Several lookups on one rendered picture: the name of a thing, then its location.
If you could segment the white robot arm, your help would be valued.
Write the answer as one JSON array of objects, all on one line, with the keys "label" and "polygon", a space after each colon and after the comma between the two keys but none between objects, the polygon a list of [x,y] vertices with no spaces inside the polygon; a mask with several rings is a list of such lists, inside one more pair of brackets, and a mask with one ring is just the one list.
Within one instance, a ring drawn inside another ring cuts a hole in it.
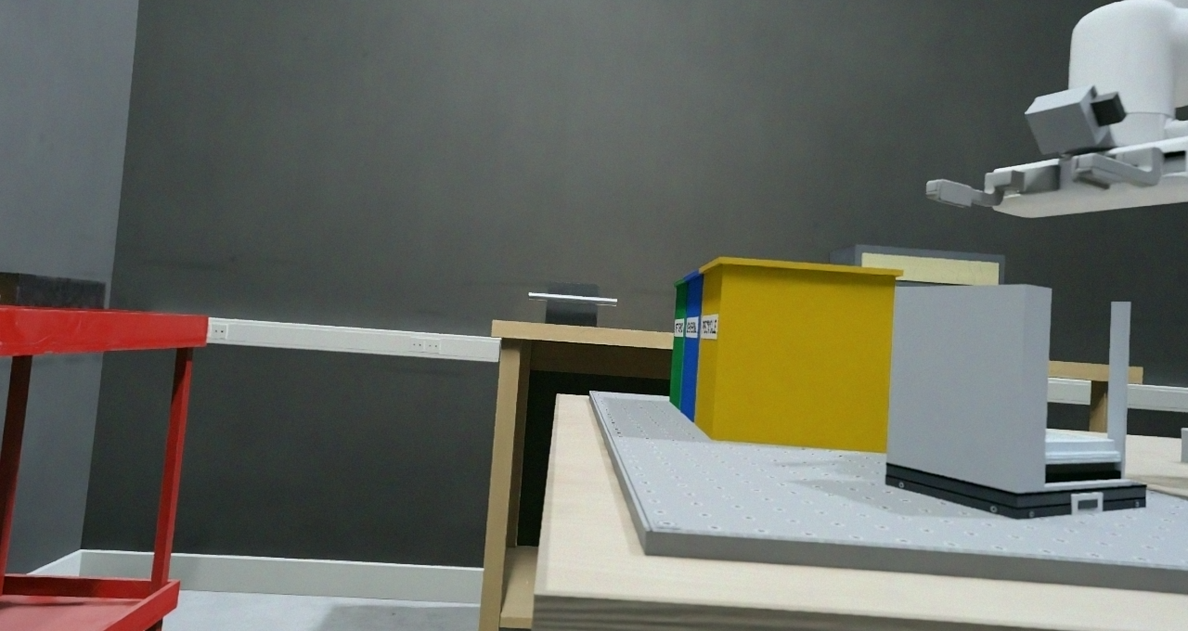
[{"label": "white robot arm", "polygon": [[1073,157],[1182,139],[1187,105],[1188,0],[1126,0],[1081,20],[1070,90],[1037,97],[1026,116],[1043,154]]}]

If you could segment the yellow bin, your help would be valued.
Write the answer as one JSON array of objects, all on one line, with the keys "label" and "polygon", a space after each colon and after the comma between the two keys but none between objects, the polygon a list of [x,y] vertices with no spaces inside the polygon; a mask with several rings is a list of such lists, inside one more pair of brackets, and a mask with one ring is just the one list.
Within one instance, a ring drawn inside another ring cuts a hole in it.
[{"label": "yellow bin", "polygon": [[699,273],[694,424],[704,435],[886,454],[904,270],[718,255]]}]

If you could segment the blue open bin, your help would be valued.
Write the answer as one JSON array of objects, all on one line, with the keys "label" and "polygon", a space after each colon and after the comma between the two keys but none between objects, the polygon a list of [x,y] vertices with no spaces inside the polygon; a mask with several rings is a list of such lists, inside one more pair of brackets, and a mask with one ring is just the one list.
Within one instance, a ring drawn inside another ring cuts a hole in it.
[{"label": "blue open bin", "polygon": [[688,280],[689,286],[682,386],[680,386],[680,414],[684,414],[694,423],[704,273],[699,273],[699,270],[696,270],[687,275],[684,280]]}]

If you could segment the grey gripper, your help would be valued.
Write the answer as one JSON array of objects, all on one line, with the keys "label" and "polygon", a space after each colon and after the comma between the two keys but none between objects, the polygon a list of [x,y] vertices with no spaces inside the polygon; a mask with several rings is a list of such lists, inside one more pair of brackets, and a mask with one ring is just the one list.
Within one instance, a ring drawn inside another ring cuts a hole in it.
[{"label": "grey gripper", "polygon": [[1088,154],[986,173],[986,193],[933,179],[925,184],[925,197],[966,209],[973,203],[994,207],[1022,217],[1188,202],[1188,137]]}]

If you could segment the green returns bin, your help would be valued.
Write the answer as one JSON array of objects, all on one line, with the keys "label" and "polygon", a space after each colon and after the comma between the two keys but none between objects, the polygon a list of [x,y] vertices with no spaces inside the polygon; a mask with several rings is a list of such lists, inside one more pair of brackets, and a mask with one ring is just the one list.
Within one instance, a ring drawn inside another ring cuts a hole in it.
[{"label": "green returns bin", "polygon": [[670,381],[670,397],[669,402],[672,406],[677,406],[680,410],[680,384],[682,384],[682,370],[683,370],[683,356],[684,356],[684,342],[685,342],[685,314],[687,314],[687,299],[688,299],[688,280],[681,278],[678,283],[674,283],[672,288],[678,288],[678,297],[676,298],[676,311],[675,311],[675,326],[674,326],[674,340],[672,340],[672,368],[671,368],[671,381]]}]

